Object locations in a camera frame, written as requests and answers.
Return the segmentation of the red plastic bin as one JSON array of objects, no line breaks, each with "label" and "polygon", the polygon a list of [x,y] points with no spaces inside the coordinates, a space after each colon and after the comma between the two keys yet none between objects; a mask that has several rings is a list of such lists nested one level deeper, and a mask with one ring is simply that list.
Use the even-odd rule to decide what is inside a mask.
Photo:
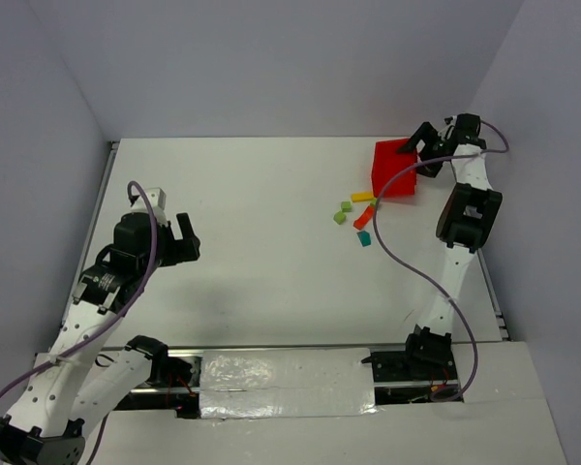
[{"label": "red plastic bin", "polygon": [[[387,182],[404,169],[411,167],[417,161],[417,152],[399,153],[408,139],[381,140],[375,143],[374,158],[371,171],[372,192],[375,197],[382,193]],[[394,181],[384,192],[382,198],[391,200],[410,197],[415,194],[417,176],[415,170],[410,170]]]}]

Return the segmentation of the yellow long wood block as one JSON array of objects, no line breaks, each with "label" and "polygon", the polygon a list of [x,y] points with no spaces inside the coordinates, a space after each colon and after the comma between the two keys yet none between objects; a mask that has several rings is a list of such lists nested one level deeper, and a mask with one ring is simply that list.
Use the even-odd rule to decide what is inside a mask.
[{"label": "yellow long wood block", "polygon": [[351,194],[352,202],[370,202],[374,198],[371,192],[358,192]]}]

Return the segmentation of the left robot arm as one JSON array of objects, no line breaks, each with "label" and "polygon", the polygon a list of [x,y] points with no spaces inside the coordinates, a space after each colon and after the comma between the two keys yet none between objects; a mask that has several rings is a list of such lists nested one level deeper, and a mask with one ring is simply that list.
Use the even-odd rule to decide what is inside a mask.
[{"label": "left robot arm", "polygon": [[0,417],[0,463],[77,464],[90,433],[103,429],[133,388],[188,388],[197,376],[198,359],[171,356],[165,343],[137,335],[100,374],[88,377],[151,272],[199,258],[188,214],[176,219],[181,238],[168,222],[152,231],[145,212],[122,216],[112,242],[81,273],[47,360],[24,377],[26,391]]}]

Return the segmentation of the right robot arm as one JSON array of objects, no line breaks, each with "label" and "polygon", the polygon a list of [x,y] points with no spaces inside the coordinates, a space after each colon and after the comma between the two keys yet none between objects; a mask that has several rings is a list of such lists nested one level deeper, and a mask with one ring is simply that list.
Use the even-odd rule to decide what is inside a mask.
[{"label": "right robot arm", "polygon": [[453,363],[451,352],[455,308],[474,254],[484,246],[503,201],[503,195],[491,186],[485,167],[488,153],[480,137],[479,116],[461,113],[448,117],[438,131],[424,122],[397,149],[414,153],[419,144],[416,171],[435,177],[444,162],[451,164],[455,184],[438,220],[436,236],[444,244],[444,264],[437,280],[438,295],[423,312],[406,341],[410,365],[447,369]]}]

